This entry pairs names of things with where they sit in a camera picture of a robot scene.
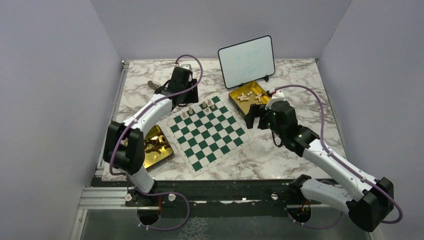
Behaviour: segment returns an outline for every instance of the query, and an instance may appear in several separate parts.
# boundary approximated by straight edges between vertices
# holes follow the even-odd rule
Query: white wall
[[[121,70],[88,0],[0,3],[0,239],[68,239]]]
[[[271,35],[276,58],[319,58],[351,0],[90,0],[125,60],[218,58]]]
[[[386,240],[424,238],[423,13],[422,0],[352,0],[318,62],[348,160],[394,183],[404,219],[380,225]]]

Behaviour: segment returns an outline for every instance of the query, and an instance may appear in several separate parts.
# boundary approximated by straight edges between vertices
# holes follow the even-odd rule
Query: white square
[[[196,125],[194,123],[191,123],[190,125],[187,126],[188,130],[193,131],[196,129]]]
[[[237,134],[237,132],[233,131],[232,133],[230,133],[230,134],[229,134],[229,137],[230,137],[232,140],[234,140],[234,139],[238,138],[238,137],[239,137],[239,135]]]
[[[206,131],[207,129],[206,129],[206,127],[205,127],[205,126],[201,125],[201,126],[199,126],[199,127],[197,128],[197,130],[199,130],[199,132],[200,132],[200,133],[203,133],[203,132],[204,132],[204,131]]]
[[[207,143],[207,145],[212,145],[212,144],[214,144],[215,143],[215,140],[210,136],[210,137],[208,137],[208,138],[206,138],[205,140],[204,140],[206,143]]]
[[[190,145],[188,142],[181,143],[181,148],[183,151],[190,149]]]
[[[209,160],[206,157],[204,157],[204,158],[202,158],[202,159],[199,160],[199,163],[204,168],[204,167],[206,167],[209,164]]]
[[[222,129],[221,131],[219,131],[218,134],[221,136],[221,138],[228,135],[228,133],[225,131],[225,129]]]
[[[224,107],[224,103],[222,101],[219,101],[219,102],[215,103],[215,106],[220,109],[220,108]]]
[[[170,127],[174,126],[176,124],[174,119],[169,120],[168,122],[166,122]]]
[[[219,124],[220,121],[218,119],[214,118],[214,119],[210,120],[210,123],[215,126],[215,125]]]
[[[214,134],[216,134],[218,131],[215,127],[211,127],[207,130],[209,132],[209,134],[212,136]]]
[[[194,146],[191,147],[191,150],[193,150],[193,153],[197,154],[202,149],[200,148],[199,145],[196,144],[196,145],[194,145]]]
[[[243,135],[241,135],[240,136],[240,139],[243,141],[243,143],[244,142],[247,142],[250,138],[248,137],[248,135],[247,134],[243,134]]]
[[[219,139],[218,141],[216,141],[216,145],[218,145],[219,148],[222,148],[223,146],[225,146],[225,142],[222,139]]]
[[[230,150],[235,149],[237,146],[233,141],[230,141],[229,143],[227,143],[226,145]]]
[[[176,131],[173,135],[176,137],[176,139],[179,139],[183,136],[183,133],[181,131]]]
[[[224,117],[225,117],[226,119],[229,119],[229,118],[232,116],[232,114],[231,114],[229,111],[227,111],[227,112],[226,112],[226,113],[224,113],[223,115],[224,115]]]
[[[216,151],[213,152],[213,155],[215,155],[216,158],[219,158],[219,157],[222,157],[224,154],[223,154],[223,151],[221,151],[221,149],[218,148]]]
[[[195,136],[194,139],[196,140],[197,143],[200,143],[201,141],[204,140],[204,138],[201,134]]]
[[[191,120],[193,120],[193,122],[196,122],[197,120],[199,120],[199,116],[197,116],[197,114],[192,115]]]
[[[200,105],[193,107],[193,112],[200,113],[201,111],[202,111],[202,108],[200,107]]]
[[[189,140],[193,138],[193,134],[191,132],[187,133],[186,135],[184,135],[184,138]]]
[[[207,157],[209,154],[211,154],[212,153],[212,150],[211,150],[211,148],[210,147],[205,147],[203,150],[203,153],[204,153],[204,155]]]
[[[200,121],[201,121],[202,124],[205,124],[205,123],[209,123],[210,122],[209,118],[206,117],[206,116],[200,118]]]
[[[181,130],[186,126],[186,123],[184,121],[180,121],[179,123],[176,124],[178,126],[178,128]]]
[[[190,157],[188,158],[188,161],[189,161],[191,164],[195,164],[195,163],[197,163],[199,160],[198,160],[198,158],[196,157],[196,155],[192,155],[192,156],[190,156]]]
[[[223,126],[223,128],[227,128],[230,126],[230,123],[227,120],[224,120],[221,122],[221,125]]]

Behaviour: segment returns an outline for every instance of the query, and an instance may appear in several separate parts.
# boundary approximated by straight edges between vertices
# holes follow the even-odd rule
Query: marble surface
[[[135,60],[130,63],[116,118],[118,122],[135,114],[152,98],[154,91],[147,85],[149,80],[164,84],[171,78],[174,69],[173,62],[173,60]],[[228,99],[230,90],[224,86],[219,61],[217,59],[205,59],[201,60],[201,63],[203,79],[198,85],[199,100],[207,99],[211,94],[221,94],[223,98]],[[182,60],[180,64],[191,64],[194,78],[198,78],[199,67],[194,60]],[[275,74],[269,78],[269,82],[259,80],[258,83],[264,90],[289,84],[304,85],[313,89],[324,104],[325,141],[337,153],[345,157],[335,119],[315,61],[313,59],[276,59],[275,68]],[[297,87],[286,88],[284,95],[295,108],[298,123],[319,133],[320,107],[315,97],[306,90]],[[229,103],[227,107],[232,111],[234,110]],[[243,123],[242,118],[235,112],[234,116],[237,121]],[[162,122],[158,124],[161,128],[164,128]],[[253,144],[231,155],[199,176],[193,176],[190,173],[177,150],[173,160],[151,171],[150,175],[157,180],[295,179],[301,174],[310,175],[313,178],[329,178],[328,174],[313,163],[284,147],[276,147],[272,140],[271,131],[256,129],[257,125],[258,120],[255,121],[253,129],[248,131],[250,136],[255,138]],[[123,181],[124,179],[123,176],[110,175],[109,165],[105,163],[102,175],[103,181]]]

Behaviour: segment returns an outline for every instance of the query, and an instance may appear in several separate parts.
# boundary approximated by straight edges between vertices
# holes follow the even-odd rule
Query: whiteboard stand
[[[276,72],[273,42],[266,35],[218,50],[225,87],[240,87],[254,80],[270,80]]]

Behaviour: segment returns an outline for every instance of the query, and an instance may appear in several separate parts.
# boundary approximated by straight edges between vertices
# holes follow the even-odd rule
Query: green and white chessboard
[[[172,140],[194,176],[204,173],[254,141],[244,126],[236,122],[219,96],[212,96],[211,100],[215,108],[210,105],[203,107],[199,102],[191,105],[192,114],[186,107],[164,120]]]

